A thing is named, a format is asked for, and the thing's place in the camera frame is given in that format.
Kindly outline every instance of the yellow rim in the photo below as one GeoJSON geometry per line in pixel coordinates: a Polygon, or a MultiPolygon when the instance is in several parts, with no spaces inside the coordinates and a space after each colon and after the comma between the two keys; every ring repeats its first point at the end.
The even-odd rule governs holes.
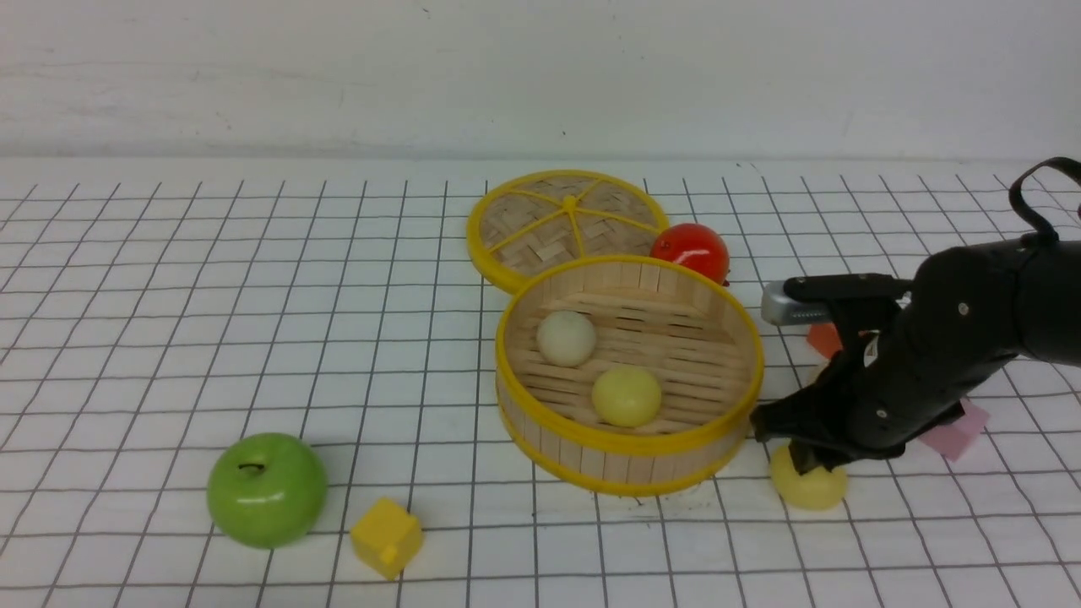
{"type": "Polygon", "coordinates": [[[583,193],[578,196],[579,199],[585,195],[589,194],[589,191],[591,191],[595,187],[597,187],[598,184],[601,184],[603,182],[608,182],[610,184],[619,186],[620,188],[630,191],[636,197],[638,197],[639,200],[642,201],[642,203],[650,210],[650,213],[657,222],[657,225],[655,227],[648,226],[645,224],[636,222],[628,217],[623,217],[620,215],[614,213],[608,213],[604,211],[595,211],[589,209],[577,208],[574,211],[574,213],[585,213],[590,215],[598,215],[601,217],[608,217],[610,220],[623,222],[628,225],[635,226],[636,228],[642,228],[654,234],[660,234],[662,232],[668,228],[668,216],[665,214],[665,211],[660,208],[657,201],[653,199],[653,197],[651,197],[649,194],[646,194],[641,188],[635,186],[633,184],[624,182],[618,177],[605,175],[603,173],[595,173],[592,171],[575,171],[575,170],[543,171],[539,173],[523,175],[521,177],[511,180],[510,182],[501,184],[495,189],[484,195],[484,197],[480,199],[480,201],[476,204],[476,207],[473,207],[472,212],[469,214],[469,220],[466,223],[466,249],[469,251],[469,259],[472,261],[473,267],[477,268],[477,272],[480,273],[481,276],[483,276],[485,279],[488,279],[489,282],[502,289],[503,291],[506,291],[507,293],[511,294],[518,293],[518,291],[530,279],[530,277],[521,273],[511,270],[510,268],[507,268],[503,264],[499,264],[493,256],[493,252],[498,250],[501,247],[506,246],[508,242],[517,239],[521,235],[537,227],[539,224],[544,222],[550,222],[556,217],[560,217],[563,214],[566,214],[571,221],[571,229],[574,233],[575,243],[578,246],[578,254],[579,255],[583,254],[582,233],[578,229],[578,223],[574,220],[574,213],[570,213],[566,210],[562,209],[563,208],[562,202],[550,199],[543,195],[537,195],[535,193],[521,191],[519,194],[551,203],[553,206],[552,213],[524,226],[513,235],[504,239],[502,242],[496,243],[494,247],[490,248],[484,247],[484,243],[481,241],[481,236],[480,236],[481,220],[484,216],[484,211],[488,210],[488,207],[492,204],[492,202],[494,202],[495,200],[505,195],[518,191],[517,188],[524,183],[545,180],[548,177],[558,177],[558,176],[589,177],[595,180],[595,182],[589,186],[587,186],[586,189],[583,190],[583,193]]]}
{"type": "Polygon", "coordinates": [[[503,427],[507,429],[507,434],[513,439],[515,445],[518,449],[522,450],[530,460],[536,463],[537,466],[544,468],[552,476],[562,479],[569,484],[574,484],[580,488],[587,490],[592,490],[601,494],[612,494],[617,497],[653,497],[660,494],[670,494],[672,492],[678,492],[680,490],[685,490],[693,486],[709,479],[717,474],[718,471],[724,468],[729,462],[735,458],[739,448],[743,447],[746,436],[739,435],[732,447],[721,457],[720,460],[713,462],[709,466],[702,468],[686,477],[681,477],[675,481],[668,481],[667,484],[614,484],[612,481],[604,481],[596,477],[589,477],[578,473],[577,471],[572,471],[565,466],[555,462],[540,452],[536,451],[533,446],[529,445],[525,439],[515,431],[512,424],[507,419],[507,412],[503,410],[503,402],[499,402],[499,418],[503,420],[503,427]]]}
{"type": "Polygon", "coordinates": [[[732,431],[755,407],[759,392],[762,388],[762,378],[765,373],[765,361],[762,349],[762,340],[758,334],[757,326],[751,320],[750,315],[742,304],[723,287],[703,277],[702,275],[663,260],[644,257],[639,255],[601,255],[597,257],[586,257],[568,262],[555,268],[550,268],[530,279],[525,286],[516,293],[510,304],[503,312],[499,319],[499,327],[495,333],[495,357],[496,370],[504,380],[510,397],[522,409],[522,411],[559,435],[582,444],[585,447],[593,448],[605,452],[615,452],[629,455],[658,455],[678,451],[686,451],[702,447],[710,441],[723,436],[732,431]],[[669,268],[692,279],[707,285],[718,295],[725,299],[732,307],[739,314],[740,320],[750,329],[751,340],[755,344],[753,375],[747,391],[744,392],[738,405],[732,408],[726,414],[708,422],[697,428],[673,433],[671,435],[654,437],[633,437],[629,435],[617,435],[605,433],[596,428],[590,428],[570,419],[563,418],[550,409],[544,407],[518,378],[510,371],[510,359],[507,357],[506,334],[507,321],[511,313],[522,298],[530,292],[537,283],[547,280],[557,273],[563,273],[587,264],[604,264],[614,262],[633,262],[641,264],[652,264],[663,268],[669,268]]]}

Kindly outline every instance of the white ball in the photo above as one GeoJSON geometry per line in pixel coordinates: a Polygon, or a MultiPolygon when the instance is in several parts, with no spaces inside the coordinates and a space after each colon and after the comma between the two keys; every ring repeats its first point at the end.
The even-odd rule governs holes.
{"type": "Polygon", "coordinates": [[[593,354],[597,330],[589,317],[574,310],[557,310],[537,327],[537,348],[553,366],[577,367],[593,354]]]}

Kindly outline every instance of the red tomato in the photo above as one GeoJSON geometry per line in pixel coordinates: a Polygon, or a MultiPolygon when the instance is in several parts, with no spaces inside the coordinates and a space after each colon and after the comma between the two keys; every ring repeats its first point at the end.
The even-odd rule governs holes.
{"type": "Polygon", "coordinates": [[[729,275],[729,248],[717,233],[702,224],[677,224],[660,233],[650,256],[728,285],[724,279],[729,275]]]}

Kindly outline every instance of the white wall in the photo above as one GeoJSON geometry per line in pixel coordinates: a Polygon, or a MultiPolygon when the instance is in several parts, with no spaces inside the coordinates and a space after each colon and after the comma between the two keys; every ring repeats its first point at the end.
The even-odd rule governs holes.
{"type": "Polygon", "coordinates": [[[0,0],[0,154],[1081,154],[1078,0],[0,0]]]}

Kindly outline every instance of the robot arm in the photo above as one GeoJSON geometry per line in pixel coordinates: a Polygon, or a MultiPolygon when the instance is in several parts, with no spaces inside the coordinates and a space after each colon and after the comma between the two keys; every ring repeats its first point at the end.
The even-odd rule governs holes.
{"type": "Polygon", "coordinates": [[[1081,366],[1081,241],[1059,241],[1022,197],[1043,167],[1081,185],[1081,162],[1066,158],[1022,175],[1011,206],[1036,229],[1023,238],[942,251],[911,281],[868,274],[768,286],[766,321],[831,321],[842,349],[813,384],[752,412],[756,439],[791,439],[801,475],[892,459],[957,420],[960,399],[1018,356],[1081,366]]]}

